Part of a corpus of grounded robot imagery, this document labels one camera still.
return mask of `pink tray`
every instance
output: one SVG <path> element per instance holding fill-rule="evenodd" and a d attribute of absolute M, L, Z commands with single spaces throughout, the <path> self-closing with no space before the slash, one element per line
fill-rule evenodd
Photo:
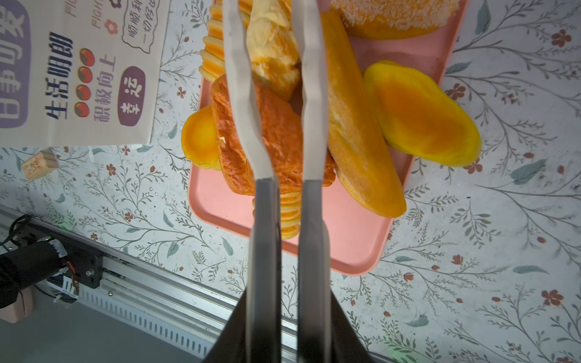
<path fill-rule="evenodd" d="M 467 3 L 468 0 L 460 1 L 460 9 L 445 27 L 421 37 L 398 41 L 351 38 L 361 70 L 379 60 L 388 59 L 420 70 L 440 83 Z M 320 9 L 325 9 L 328 4 L 329 0 L 319 0 Z M 210 104 L 210 87 L 211 83 L 202 81 L 200 109 Z M 405 186 L 414 156 L 390 151 L 401 183 Z M 232 192 L 221 172 L 192 165 L 188 199 L 192 211 L 202 221 L 244 237 L 250 235 L 254 223 L 252 197 Z M 380 217 L 361 207 L 339 181 L 323 188 L 323 218 L 331 238 L 331 268 L 351 276 L 372 270 L 379 261 L 393 219 Z M 297 255 L 298 242 L 298 237 L 285 240 L 282 249 Z"/>

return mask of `small wooden block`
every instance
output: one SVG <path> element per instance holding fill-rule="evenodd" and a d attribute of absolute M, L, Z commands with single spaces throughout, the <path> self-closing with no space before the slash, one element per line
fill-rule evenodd
<path fill-rule="evenodd" d="M 22 163 L 22 172 L 28 179 L 38 179 L 59 168 L 55 155 L 50 151 L 41 151 Z"/>

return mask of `purple oval badge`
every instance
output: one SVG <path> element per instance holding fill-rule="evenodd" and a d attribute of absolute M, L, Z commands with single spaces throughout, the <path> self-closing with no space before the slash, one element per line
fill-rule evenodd
<path fill-rule="evenodd" d="M 0 128 L 12 128 L 28 117 L 30 18 L 16 0 L 2 1 L 0 17 Z"/>
<path fill-rule="evenodd" d="M 131 66 L 123 71 L 119 85 L 117 115 L 121 125 L 137 125 L 143 111 L 144 97 L 145 73 L 141 69 Z"/>

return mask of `floral tablecloth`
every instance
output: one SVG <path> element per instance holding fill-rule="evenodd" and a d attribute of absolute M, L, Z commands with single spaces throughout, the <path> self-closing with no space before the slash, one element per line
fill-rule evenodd
<path fill-rule="evenodd" d="M 1 148 L 0 203 L 239 296 L 248 243 L 200 222 L 180 147 L 209 0 L 173 0 L 150 145 Z M 581 362 L 581 2 L 472 0 L 442 89 L 477 123 L 464 168 L 415 162 L 377 267 L 332 273 L 357 335 L 402 362 Z M 296 259 L 283 257 L 296 316 Z"/>

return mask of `tongs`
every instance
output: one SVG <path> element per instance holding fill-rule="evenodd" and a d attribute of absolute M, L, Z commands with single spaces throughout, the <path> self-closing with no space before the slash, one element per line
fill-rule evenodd
<path fill-rule="evenodd" d="M 371 362 L 331 293 L 329 233 L 322 218 L 327 158 L 327 63 L 316 0 L 292 0 L 303 78 L 303 189 L 299 235 L 298 359 Z M 238 0 L 223 1 L 224 56 L 236 132 L 256 181 L 248 285 L 206 362 L 281 361 L 281 218 L 278 177 L 262 140 Z"/>

